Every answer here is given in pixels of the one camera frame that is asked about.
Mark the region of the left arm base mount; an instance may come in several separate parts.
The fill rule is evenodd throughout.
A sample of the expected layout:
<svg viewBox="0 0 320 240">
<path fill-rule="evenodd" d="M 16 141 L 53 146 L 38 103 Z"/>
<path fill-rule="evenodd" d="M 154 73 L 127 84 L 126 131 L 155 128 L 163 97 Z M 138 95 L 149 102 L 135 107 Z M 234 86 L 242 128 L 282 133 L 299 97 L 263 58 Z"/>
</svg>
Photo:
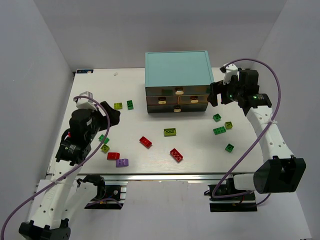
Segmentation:
<svg viewBox="0 0 320 240">
<path fill-rule="evenodd" d="M 124 203 L 121 194 L 122 185 L 106 184 L 105 179 L 97 174 L 89 174 L 84 178 L 78 178 L 77 189 L 80 188 L 82 183 L 91 183 L 97 189 L 96 196 L 85 206 L 85 209 L 91 210 L 120 210 Z"/>
</svg>

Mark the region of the dark green lego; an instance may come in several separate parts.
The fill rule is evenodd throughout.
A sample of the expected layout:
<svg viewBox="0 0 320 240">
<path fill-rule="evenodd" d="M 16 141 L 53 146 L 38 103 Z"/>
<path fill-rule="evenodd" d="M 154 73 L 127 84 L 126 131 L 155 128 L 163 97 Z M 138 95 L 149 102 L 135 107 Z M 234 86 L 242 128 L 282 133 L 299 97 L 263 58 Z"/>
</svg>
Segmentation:
<svg viewBox="0 0 320 240">
<path fill-rule="evenodd" d="M 133 101 L 132 100 L 127 100 L 127 109 L 128 110 L 133 110 L 134 109 L 134 105 L 133 105 Z"/>
</svg>

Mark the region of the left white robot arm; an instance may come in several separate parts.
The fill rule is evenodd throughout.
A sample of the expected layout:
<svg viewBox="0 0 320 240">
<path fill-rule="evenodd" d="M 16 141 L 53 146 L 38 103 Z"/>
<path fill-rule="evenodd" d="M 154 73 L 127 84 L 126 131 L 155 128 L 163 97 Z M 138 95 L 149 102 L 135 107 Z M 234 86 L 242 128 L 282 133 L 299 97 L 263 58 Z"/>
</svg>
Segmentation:
<svg viewBox="0 0 320 240">
<path fill-rule="evenodd" d="M 61 136 L 50 186 L 29 221 L 21 223 L 19 234 L 26 240 L 67 240 L 71 235 L 70 220 L 78 210 L 94 199 L 105 196 L 105 181 L 89 174 L 77 179 L 81 164 L 95 152 L 91 143 L 100 131 L 120 122 L 120 112 L 106 101 L 98 104 L 88 100 L 77 104 L 71 114 L 69 128 Z"/>
</svg>

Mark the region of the olive small lego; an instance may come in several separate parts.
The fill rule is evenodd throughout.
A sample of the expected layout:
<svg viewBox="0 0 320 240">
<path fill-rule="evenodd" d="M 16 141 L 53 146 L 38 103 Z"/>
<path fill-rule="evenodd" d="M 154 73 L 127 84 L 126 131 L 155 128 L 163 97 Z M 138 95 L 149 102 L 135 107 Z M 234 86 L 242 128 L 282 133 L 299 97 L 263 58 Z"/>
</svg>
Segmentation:
<svg viewBox="0 0 320 240">
<path fill-rule="evenodd" d="M 103 144 L 100 149 L 103 153 L 106 154 L 110 150 L 110 147 L 106 144 Z"/>
</svg>

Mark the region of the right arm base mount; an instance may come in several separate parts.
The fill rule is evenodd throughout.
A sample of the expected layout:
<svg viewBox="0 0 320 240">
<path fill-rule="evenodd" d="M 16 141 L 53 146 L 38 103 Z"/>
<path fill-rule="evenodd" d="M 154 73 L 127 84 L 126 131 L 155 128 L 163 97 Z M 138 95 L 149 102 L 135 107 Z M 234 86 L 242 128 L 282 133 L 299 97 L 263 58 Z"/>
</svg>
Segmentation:
<svg viewBox="0 0 320 240">
<path fill-rule="evenodd" d="M 244 213 L 258 211 L 254 193 L 236 197 L 213 198 L 212 192 L 215 187 L 215 184 L 208 185 L 207 190 L 203 193 L 204 196 L 209 197 L 209 208 L 211 213 Z"/>
</svg>

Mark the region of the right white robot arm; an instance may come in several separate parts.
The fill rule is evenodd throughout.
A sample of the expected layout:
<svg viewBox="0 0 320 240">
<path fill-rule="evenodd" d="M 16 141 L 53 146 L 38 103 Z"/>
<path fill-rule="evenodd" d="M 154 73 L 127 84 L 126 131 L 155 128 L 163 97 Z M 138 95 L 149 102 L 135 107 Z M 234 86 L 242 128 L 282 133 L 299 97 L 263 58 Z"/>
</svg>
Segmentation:
<svg viewBox="0 0 320 240">
<path fill-rule="evenodd" d="M 283 139 L 277 123 L 272 119 L 276 111 L 265 93 L 259 92 L 256 70 L 238 69 L 234 64 L 223 66 L 224 79 L 211 83 L 207 100 L 217 106 L 236 102 L 243 110 L 257 136 L 263 157 L 263 165 L 254 173 L 225 177 L 226 187 L 215 187 L 213 198 L 234 198 L 254 191 L 260 194 L 295 192 L 306 170 L 303 158 L 294 156 Z"/>
</svg>

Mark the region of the green long lego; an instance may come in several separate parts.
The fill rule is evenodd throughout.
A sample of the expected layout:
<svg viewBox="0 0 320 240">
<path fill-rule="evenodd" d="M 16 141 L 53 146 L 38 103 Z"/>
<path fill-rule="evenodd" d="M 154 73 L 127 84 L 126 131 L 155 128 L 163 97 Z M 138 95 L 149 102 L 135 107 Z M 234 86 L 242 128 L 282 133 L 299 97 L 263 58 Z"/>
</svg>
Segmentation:
<svg viewBox="0 0 320 240">
<path fill-rule="evenodd" d="M 225 133 L 227 130 L 224 126 L 221 126 L 221 127 L 214 128 L 212 131 L 215 135 L 220 135 Z"/>
</svg>

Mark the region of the green small lego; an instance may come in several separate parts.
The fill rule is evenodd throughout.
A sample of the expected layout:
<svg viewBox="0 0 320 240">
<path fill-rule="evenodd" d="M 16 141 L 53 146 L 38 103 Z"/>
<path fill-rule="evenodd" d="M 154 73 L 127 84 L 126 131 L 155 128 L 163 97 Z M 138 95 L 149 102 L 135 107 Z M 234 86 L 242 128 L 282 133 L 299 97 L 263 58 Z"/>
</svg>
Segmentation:
<svg viewBox="0 0 320 240">
<path fill-rule="evenodd" d="M 226 147 L 225 147 L 225 150 L 229 153 L 231 153 L 233 151 L 235 147 L 232 145 L 232 144 L 228 144 Z"/>
<path fill-rule="evenodd" d="M 215 115 L 212 116 L 212 119 L 215 121 L 215 122 L 219 122 L 222 117 L 217 113 Z"/>
</svg>

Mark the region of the lime lego near left arm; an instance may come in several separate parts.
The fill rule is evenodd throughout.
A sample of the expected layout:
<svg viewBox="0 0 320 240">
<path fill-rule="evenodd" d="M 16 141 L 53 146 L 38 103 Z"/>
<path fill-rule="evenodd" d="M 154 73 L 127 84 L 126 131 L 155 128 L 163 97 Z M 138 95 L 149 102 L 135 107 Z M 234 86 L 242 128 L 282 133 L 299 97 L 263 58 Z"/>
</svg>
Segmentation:
<svg viewBox="0 0 320 240">
<path fill-rule="evenodd" d="M 116 102 L 114 103 L 114 109 L 115 110 L 122 110 L 123 109 L 123 104 L 121 102 Z"/>
</svg>

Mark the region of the lime small lego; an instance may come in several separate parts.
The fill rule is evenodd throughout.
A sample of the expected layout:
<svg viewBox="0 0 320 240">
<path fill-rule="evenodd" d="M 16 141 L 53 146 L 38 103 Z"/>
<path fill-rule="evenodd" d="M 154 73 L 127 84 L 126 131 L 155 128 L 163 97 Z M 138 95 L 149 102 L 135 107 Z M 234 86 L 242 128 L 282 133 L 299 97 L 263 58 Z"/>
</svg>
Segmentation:
<svg viewBox="0 0 320 240">
<path fill-rule="evenodd" d="M 224 127 L 225 127 L 226 130 L 231 130 L 233 128 L 233 124 L 232 124 L 231 121 L 226 121 L 224 123 Z"/>
</svg>

